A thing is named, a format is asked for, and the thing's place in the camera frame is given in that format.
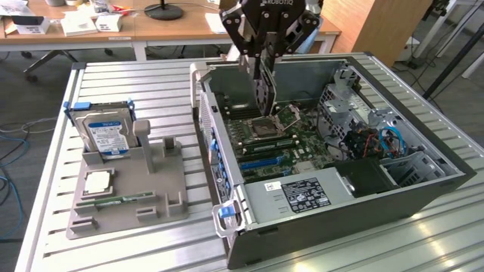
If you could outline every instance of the wooden cabinet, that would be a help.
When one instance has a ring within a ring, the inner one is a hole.
[[[324,0],[323,16],[342,29],[332,53],[371,52],[392,66],[432,0]]]

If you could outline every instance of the slotted metal surface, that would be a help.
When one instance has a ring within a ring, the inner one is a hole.
[[[474,167],[478,176],[412,218],[238,271],[483,271],[483,148],[378,60],[364,54],[351,55]],[[194,61],[200,59],[91,63],[72,72],[64,97],[94,103],[130,97],[136,102],[138,117],[151,121],[150,140],[178,137],[183,144],[190,218],[72,241],[66,238],[83,142],[60,111],[16,271],[226,270],[190,108],[188,67]],[[376,107],[387,106],[366,83],[362,92]]]

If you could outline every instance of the power supply label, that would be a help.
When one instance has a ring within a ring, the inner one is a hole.
[[[283,184],[283,191],[295,213],[331,205],[328,196],[315,177]]]
[[[90,131],[99,152],[104,155],[119,155],[128,152],[127,137],[120,133],[120,121],[90,123]]]

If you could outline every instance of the motherboard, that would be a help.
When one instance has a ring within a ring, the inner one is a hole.
[[[310,114],[282,104],[275,115],[227,116],[226,126],[246,183],[323,169],[335,161]]]

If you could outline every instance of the blue network cable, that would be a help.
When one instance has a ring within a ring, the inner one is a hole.
[[[384,150],[388,150],[388,152],[390,152],[390,148],[388,148],[388,146],[386,144],[386,141],[384,141],[384,130],[386,129],[390,130],[390,131],[392,131],[396,134],[396,137],[399,138],[399,141],[400,141],[402,146],[403,146],[403,153],[406,154],[407,153],[406,142],[403,140],[400,131],[395,127],[387,126],[383,129],[380,129],[380,131],[379,131],[379,139],[380,139],[382,147],[384,148]]]
[[[20,202],[20,197],[19,197],[19,192],[16,191],[16,187],[15,184],[8,180],[8,178],[6,178],[4,176],[0,176],[0,179],[7,181],[8,185],[12,187],[14,193],[15,193],[15,198],[16,198],[16,202],[19,204],[19,222],[15,226],[15,228],[12,228],[3,236],[0,236],[0,240],[6,239],[8,236],[11,236],[20,228],[22,225],[22,221],[24,220],[24,213],[22,212],[22,202]]]
[[[18,141],[18,142],[23,142],[24,143],[24,150],[22,151],[20,155],[14,159],[11,160],[10,162],[4,163],[4,164],[0,164],[0,167],[6,167],[8,166],[10,164],[12,164],[16,160],[19,160],[22,158],[22,156],[26,155],[28,149],[30,149],[30,143],[28,141],[26,141],[24,139],[19,139],[19,138],[10,138],[10,137],[6,137],[3,135],[0,135],[0,138],[2,139],[6,139],[6,140],[10,140],[10,141]]]

